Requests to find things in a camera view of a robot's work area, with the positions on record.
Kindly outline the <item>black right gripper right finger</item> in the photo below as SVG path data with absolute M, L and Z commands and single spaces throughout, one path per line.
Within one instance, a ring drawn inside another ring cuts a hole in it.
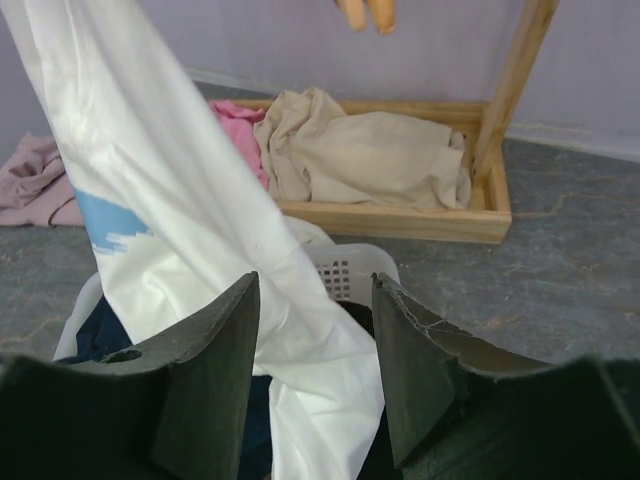
M 372 313 L 396 465 L 407 479 L 635 479 L 639 363 L 551 365 L 429 311 L 384 274 Z

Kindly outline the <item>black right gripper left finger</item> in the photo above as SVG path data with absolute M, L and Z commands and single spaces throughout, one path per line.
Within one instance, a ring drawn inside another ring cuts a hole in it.
M 99 362 L 1 358 L 5 479 L 233 479 L 260 315 L 248 273 Z

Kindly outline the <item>navy blue t shirt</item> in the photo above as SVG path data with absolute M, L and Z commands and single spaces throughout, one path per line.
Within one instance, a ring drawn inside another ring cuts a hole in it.
M 105 298 L 101 298 L 75 335 L 76 354 L 63 358 L 67 364 L 99 361 L 126 349 L 132 341 Z M 268 391 L 272 378 L 254 376 L 248 401 L 238 478 L 268 479 L 272 466 Z M 400 479 L 394 465 L 387 416 L 382 415 L 374 442 L 358 477 L 360 479 Z

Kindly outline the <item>white printed t shirt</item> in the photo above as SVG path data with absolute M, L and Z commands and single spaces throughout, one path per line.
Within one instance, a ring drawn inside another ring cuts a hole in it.
M 285 217 L 135 1 L 5 1 L 75 190 L 103 292 L 140 343 L 240 276 L 260 281 L 273 476 L 354 479 L 384 399 L 371 336 L 332 301 Z

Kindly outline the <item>black t shirt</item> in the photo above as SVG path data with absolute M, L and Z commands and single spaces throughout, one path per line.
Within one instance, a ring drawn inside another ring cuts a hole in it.
M 339 301 L 338 304 L 372 337 L 375 338 L 372 310 L 351 301 Z

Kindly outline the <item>wooden hanger with bar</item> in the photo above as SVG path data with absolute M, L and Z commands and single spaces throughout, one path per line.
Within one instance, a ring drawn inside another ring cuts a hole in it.
M 368 0 L 367 3 L 378 32 L 391 34 L 396 26 L 395 0 Z

